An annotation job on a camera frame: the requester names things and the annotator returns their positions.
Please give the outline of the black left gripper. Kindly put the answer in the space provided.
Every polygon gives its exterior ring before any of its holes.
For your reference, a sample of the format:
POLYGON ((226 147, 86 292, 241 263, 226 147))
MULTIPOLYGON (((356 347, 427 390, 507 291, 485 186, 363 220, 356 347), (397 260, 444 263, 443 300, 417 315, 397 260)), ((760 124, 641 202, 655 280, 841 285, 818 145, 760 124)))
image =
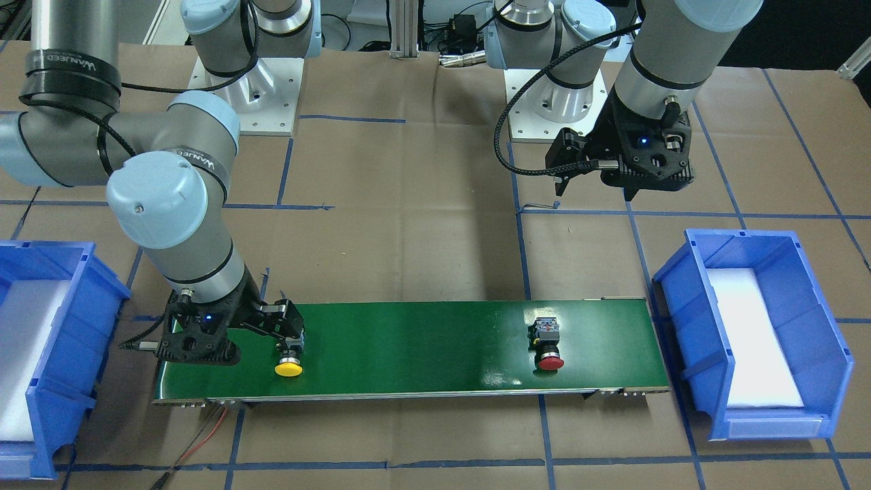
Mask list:
POLYGON ((545 156, 555 195, 562 197, 572 178, 594 171, 604 184, 621 187, 625 202, 641 190, 679 191, 693 183, 687 113, 672 95, 658 106, 659 118, 635 114, 612 90, 590 134, 561 129, 545 156))

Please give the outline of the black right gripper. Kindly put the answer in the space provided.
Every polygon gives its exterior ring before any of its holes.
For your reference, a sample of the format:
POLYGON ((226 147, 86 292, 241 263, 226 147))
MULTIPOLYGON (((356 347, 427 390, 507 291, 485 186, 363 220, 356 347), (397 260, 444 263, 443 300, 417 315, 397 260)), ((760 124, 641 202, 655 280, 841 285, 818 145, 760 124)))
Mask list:
POLYGON ((192 295, 177 294, 165 309, 157 342, 158 359, 199 365, 236 365, 242 353, 228 338, 230 329, 248 329, 279 342, 281 357, 303 353, 304 320, 287 298, 265 303, 249 271, 229 295, 212 303, 193 303, 192 295))

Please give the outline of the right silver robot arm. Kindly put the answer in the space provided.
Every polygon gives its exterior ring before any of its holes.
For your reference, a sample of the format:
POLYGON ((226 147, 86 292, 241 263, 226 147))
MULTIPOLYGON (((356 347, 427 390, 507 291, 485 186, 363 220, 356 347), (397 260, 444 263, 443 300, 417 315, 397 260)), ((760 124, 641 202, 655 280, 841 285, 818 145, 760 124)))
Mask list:
POLYGON ((302 371, 304 323, 287 298, 265 303, 222 220, 242 124, 218 90, 257 71, 267 23, 302 14, 311 35, 315 2, 184 1, 184 28, 214 86, 171 89, 164 112, 124 114, 115 1, 35 1, 32 48, 19 96, 25 112, 2 118, 2 168, 41 187, 104 186, 119 226, 172 287, 154 328, 123 348, 158 359, 236 365, 230 329, 273 338, 276 372, 302 371))

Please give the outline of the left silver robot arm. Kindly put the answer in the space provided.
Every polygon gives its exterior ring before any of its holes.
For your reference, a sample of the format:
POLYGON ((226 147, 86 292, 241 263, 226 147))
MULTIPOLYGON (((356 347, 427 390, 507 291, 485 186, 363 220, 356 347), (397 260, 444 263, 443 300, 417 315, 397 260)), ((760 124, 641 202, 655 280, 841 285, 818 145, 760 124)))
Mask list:
POLYGON ((700 87, 757 15, 760 1, 638 1, 637 24, 619 26, 597 1, 495 1, 483 35, 489 66, 532 69, 534 74, 508 101, 494 130, 494 152, 520 176, 548 176, 556 195, 572 178, 598 172, 623 189, 674 192, 693 183, 689 106, 700 87), (562 103, 592 96, 607 50, 619 38, 636 38, 592 130, 569 123, 584 118, 558 110, 562 103), (504 158, 500 142, 511 109, 525 94, 536 112, 560 124, 542 169, 523 169, 504 158))

